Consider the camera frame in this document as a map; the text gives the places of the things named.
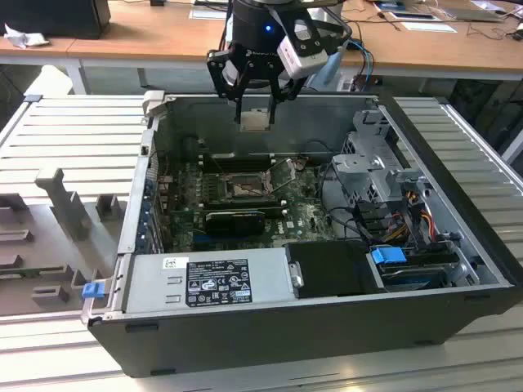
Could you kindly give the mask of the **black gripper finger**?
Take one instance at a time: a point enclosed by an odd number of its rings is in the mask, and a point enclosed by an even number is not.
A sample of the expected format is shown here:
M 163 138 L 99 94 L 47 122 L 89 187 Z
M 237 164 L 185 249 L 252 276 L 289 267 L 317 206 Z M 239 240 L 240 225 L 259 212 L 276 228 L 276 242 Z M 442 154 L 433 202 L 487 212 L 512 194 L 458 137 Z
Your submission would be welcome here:
M 275 123 L 275 112 L 278 104 L 286 100 L 295 100 L 305 85 L 307 77 L 290 79 L 283 87 L 279 86 L 277 77 L 268 78 L 270 86 L 270 99 L 268 104 L 269 124 Z
M 234 121 L 240 124 L 242 99 L 250 82 L 250 68 L 244 62 L 244 68 L 239 70 L 233 62 L 238 58 L 234 48 L 211 50 L 207 56 L 207 67 L 218 96 L 235 104 Z

